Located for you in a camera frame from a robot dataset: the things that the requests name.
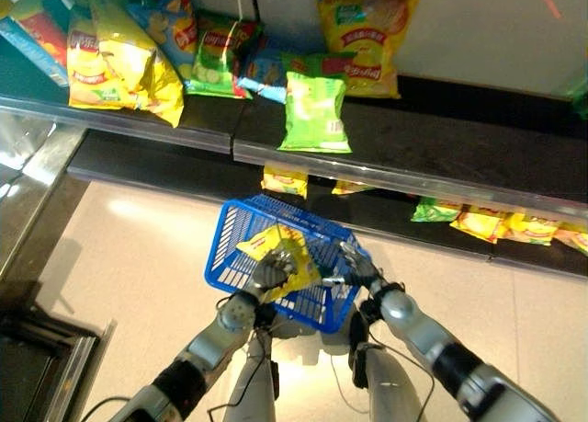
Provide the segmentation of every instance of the snack bag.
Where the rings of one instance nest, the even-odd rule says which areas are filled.
[[[353,181],[337,180],[333,190],[331,191],[334,195],[348,195],[355,194],[356,192],[363,192],[364,190],[373,189],[371,186],[364,185],[363,183],[354,183]]]
[[[155,42],[125,11],[111,0],[91,0],[98,49],[108,68],[137,98],[137,109],[146,109],[179,123],[184,99],[174,68]]]
[[[505,222],[508,230],[504,238],[532,245],[550,245],[560,222],[532,217],[523,213],[511,213]]]
[[[329,51],[357,53],[347,69],[347,94],[400,98],[392,57],[418,0],[317,0]]]
[[[461,213],[460,203],[421,197],[411,222],[453,222]]]
[[[257,50],[248,56],[237,85],[261,97],[286,103],[286,68],[282,63],[285,53],[267,38],[262,38]]]
[[[251,98],[237,85],[239,55],[261,32],[261,24],[201,11],[198,47],[192,68],[195,93],[205,96]]]
[[[43,0],[18,0],[10,16],[61,66],[67,62],[67,37],[43,8]]]
[[[136,98],[129,94],[100,54],[96,31],[90,19],[72,14],[67,47],[71,107],[136,108]]]
[[[496,244],[498,243],[498,238],[504,238],[506,233],[506,227],[504,226],[505,216],[505,212],[470,206],[450,226],[481,240]]]
[[[345,66],[354,54],[283,55],[288,69],[286,138],[281,151],[350,153],[341,121]]]
[[[129,4],[127,10],[179,72],[186,93],[193,94],[192,62],[198,30],[191,0],[161,0],[153,8]]]
[[[565,222],[561,224],[553,236],[563,244],[588,256],[588,227]]]
[[[274,192],[300,195],[306,199],[306,190],[309,176],[301,172],[264,167],[264,179],[261,187]]]
[[[290,275],[282,286],[269,291],[268,302],[282,298],[292,291],[304,289],[321,279],[319,270],[309,255],[304,236],[300,231],[277,224],[256,234],[251,240],[237,245],[237,249],[255,261],[261,261],[270,250],[278,248],[291,254],[296,262],[297,272]]]
[[[11,0],[0,0],[0,35],[33,62],[58,86],[67,86],[67,71],[22,29],[8,14]]]

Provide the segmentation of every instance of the white wall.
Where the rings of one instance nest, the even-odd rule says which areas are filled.
[[[565,96],[585,80],[586,1],[552,0],[557,18],[546,0],[421,0],[396,64],[405,74]],[[237,13],[236,0],[201,3]],[[270,34],[323,50],[314,0],[259,5]]]

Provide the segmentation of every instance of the blue plastic basket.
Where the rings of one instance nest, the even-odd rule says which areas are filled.
[[[265,195],[229,200],[220,211],[219,223],[206,266],[206,281],[224,291],[245,285],[256,262],[236,248],[242,241],[275,224],[301,231],[314,262],[335,276],[349,270],[339,241],[359,248],[353,233],[335,223]],[[336,332],[356,297],[357,287],[316,285],[293,291],[274,304],[280,313],[325,333]]]

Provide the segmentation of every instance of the white floor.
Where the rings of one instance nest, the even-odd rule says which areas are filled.
[[[41,280],[39,302],[76,322],[117,327],[86,410],[112,394],[133,395],[166,367],[214,316],[225,296],[203,270],[220,205],[157,192],[92,183],[55,248]],[[417,245],[359,236],[388,279],[406,283],[423,310],[470,349],[549,406],[562,421],[588,420],[588,283]],[[379,326],[375,335],[401,344]],[[347,400],[368,408],[353,387],[345,348],[320,334],[274,341],[281,396],[277,420],[367,421],[336,387],[330,356]],[[188,419],[226,402],[244,355]],[[429,381],[406,367],[423,399]],[[107,420],[119,404],[90,419]],[[439,386],[425,412],[429,422],[467,420]],[[221,420],[222,414],[215,414]]]

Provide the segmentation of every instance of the shelf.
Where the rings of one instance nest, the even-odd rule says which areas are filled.
[[[68,172],[86,179],[216,201],[255,195],[260,191],[262,178],[261,166],[234,162],[223,154],[99,131],[90,131],[86,135]],[[415,198],[384,189],[341,197],[331,194],[333,185],[328,178],[311,177],[307,200],[289,194],[278,196],[359,232],[409,240],[427,247],[449,248],[491,263],[543,268],[574,276],[588,275],[588,258],[559,242],[550,247],[505,240],[491,245],[450,227],[446,222],[410,222],[417,203]]]
[[[403,105],[346,100],[342,120],[351,154],[284,153],[277,150],[285,136],[284,107],[256,98],[246,102],[233,156],[498,210],[588,220],[588,143],[577,124],[555,133],[548,125],[530,130],[411,112],[416,104]],[[452,112],[459,115],[457,107]]]
[[[88,110],[67,105],[67,89],[59,88],[20,52],[0,38],[0,110],[118,132],[158,142],[229,154],[242,101],[188,96],[178,128],[146,111]]]

